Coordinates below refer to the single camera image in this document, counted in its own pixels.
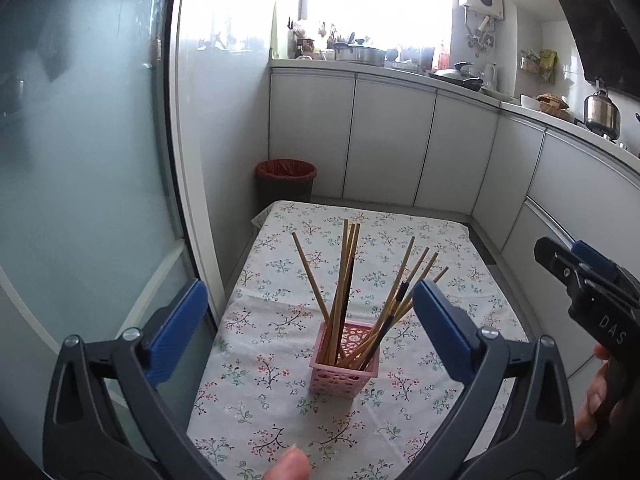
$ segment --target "trash can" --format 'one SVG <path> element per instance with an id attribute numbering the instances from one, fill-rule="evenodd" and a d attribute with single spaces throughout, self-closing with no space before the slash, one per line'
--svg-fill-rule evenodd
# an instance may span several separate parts
<path id="1" fill-rule="evenodd" d="M 255 167 L 258 202 L 264 209 L 276 200 L 309 202 L 316 167 L 303 160 L 272 158 Z"/>

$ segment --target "tablecloth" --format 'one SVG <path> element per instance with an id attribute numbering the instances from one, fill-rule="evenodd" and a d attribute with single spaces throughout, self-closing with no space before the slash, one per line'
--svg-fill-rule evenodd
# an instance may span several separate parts
<path id="1" fill-rule="evenodd" d="M 526 339 L 462 224 L 277 202 L 256 219 L 262 228 L 220 324 L 188 429 L 227 479 L 260 479 L 295 444 L 307 453 L 312 478 L 392 480 L 428 442 L 462 390 L 411 313 L 382 342 L 379 375 L 355 400 L 308 393 L 309 358 L 322 314 L 291 232 L 298 232 L 330 304 L 345 218 L 361 224 L 350 319 L 375 321 L 415 235 L 409 268 L 425 246 L 438 251 L 430 276 L 449 266 L 438 283 L 449 301 L 478 326 Z M 509 392 L 505 382 L 473 454 L 488 445 Z"/>

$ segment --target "utensil holder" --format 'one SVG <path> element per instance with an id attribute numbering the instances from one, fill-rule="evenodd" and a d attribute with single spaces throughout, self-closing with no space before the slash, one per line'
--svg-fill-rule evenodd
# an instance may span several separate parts
<path id="1" fill-rule="evenodd" d="M 365 338 L 372 329 L 372 325 L 367 323 L 357 323 L 354 321 L 344 323 L 342 332 L 342 349 L 345 355 L 349 355 Z M 367 365 L 366 370 L 349 370 L 337 366 L 323 365 L 316 362 L 318 352 L 324 339 L 324 321 L 320 325 L 318 338 L 314 354 L 311 356 L 309 366 L 312 368 L 309 392 L 312 394 L 327 394 L 334 397 L 354 399 L 370 378 L 378 376 L 378 365 L 380 364 L 380 348 L 376 349 L 373 358 Z"/>

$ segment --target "stainless steel pot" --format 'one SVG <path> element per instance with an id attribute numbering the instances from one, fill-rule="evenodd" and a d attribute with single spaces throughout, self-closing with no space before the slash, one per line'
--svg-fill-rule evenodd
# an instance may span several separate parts
<path id="1" fill-rule="evenodd" d="M 351 61 L 371 66 L 384 66 L 386 51 L 361 44 L 334 43 L 336 61 Z"/>
<path id="2" fill-rule="evenodd" d="M 620 111 L 609 99 L 602 79 L 596 79 L 595 94 L 584 100 L 584 125 L 593 133 L 611 140 L 620 137 Z"/>

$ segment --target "white countertop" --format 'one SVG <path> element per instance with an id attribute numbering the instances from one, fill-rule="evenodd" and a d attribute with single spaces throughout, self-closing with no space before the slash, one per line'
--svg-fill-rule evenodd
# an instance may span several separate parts
<path id="1" fill-rule="evenodd" d="M 539 112 L 536 110 L 529 110 L 523 108 L 517 104 L 500 102 L 492 97 L 489 97 L 480 92 L 473 92 L 466 88 L 440 81 L 428 76 L 412 74 L 410 72 L 403 72 L 402 70 L 394 70 L 391 68 L 382 68 L 379 66 L 367 66 L 358 63 L 352 63 L 349 61 L 318 61 L 318 60 L 296 60 L 296 59 L 272 59 L 270 61 L 272 68 L 299 68 L 299 69 L 318 69 L 318 70 L 338 70 L 340 72 L 353 72 L 361 74 L 369 74 L 381 77 L 389 77 L 399 80 L 404 80 L 412 83 L 421 84 L 438 90 L 444 90 L 460 96 L 473 99 L 478 102 L 482 102 L 491 105 L 500 110 L 504 110 L 513 114 L 523 116 L 524 118 L 537 121 L 539 123 L 546 124 L 547 126 L 565 132 L 571 136 L 577 137 L 585 142 L 592 144 L 593 146 L 603 150 L 610 156 L 613 156 L 619 160 L 622 164 L 632 169 L 636 173 L 640 174 L 640 158 L 637 158 L 627 150 L 623 150 L 610 140 L 605 140 L 601 136 L 591 133 L 586 128 L 577 126 L 576 124 L 563 121 L 557 117 Z"/>

